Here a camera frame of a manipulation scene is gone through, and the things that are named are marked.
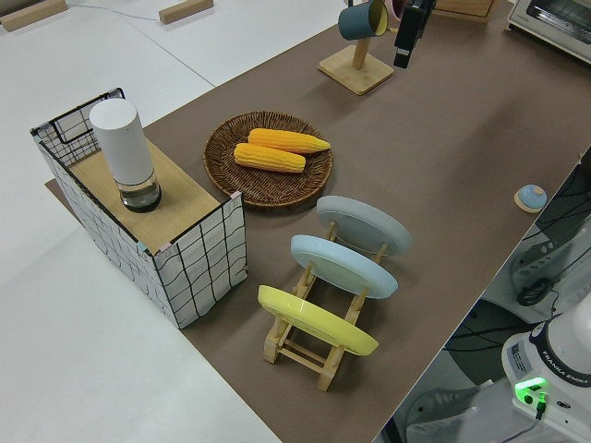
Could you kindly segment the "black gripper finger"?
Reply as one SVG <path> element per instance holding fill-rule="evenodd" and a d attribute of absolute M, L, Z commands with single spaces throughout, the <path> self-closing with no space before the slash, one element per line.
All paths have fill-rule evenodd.
<path fill-rule="evenodd" d="M 422 38 L 428 19 L 436 5 L 436 0 L 414 0 L 410 2 L 416 15 L 415 42 Z"/>
<path fill-rule="evenodd" d="M 425 17 L 423 5 L 407 5 L 398 28 L 393 65 L 407 68 Z"/>

